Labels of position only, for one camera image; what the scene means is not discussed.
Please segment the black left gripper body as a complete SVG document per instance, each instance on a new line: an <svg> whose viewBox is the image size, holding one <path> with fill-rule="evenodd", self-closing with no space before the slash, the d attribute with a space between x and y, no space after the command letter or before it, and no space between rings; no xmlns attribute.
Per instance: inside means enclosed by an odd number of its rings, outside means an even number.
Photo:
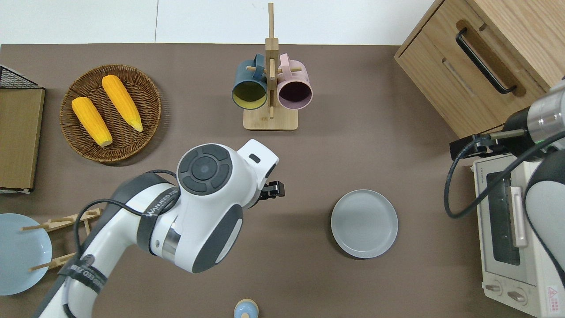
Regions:
<svg viewBox="0 0 565 318"><path fill-rule="evenodd" d="M285 185L280 181L272 181L264 184L260 192L260 201L285 197Z"/></svg>

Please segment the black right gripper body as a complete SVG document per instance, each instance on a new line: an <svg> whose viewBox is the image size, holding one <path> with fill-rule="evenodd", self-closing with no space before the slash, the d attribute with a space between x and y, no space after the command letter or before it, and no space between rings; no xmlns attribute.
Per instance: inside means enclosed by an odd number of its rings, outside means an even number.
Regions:
<svg viewBox="0 0 565 318"><path fill-rule="evenodd" d="M452 160L457 157L467 159L472 157L488 157L488 143L491 139L489 134L472 134L449 143L450 156Z"/></svg>

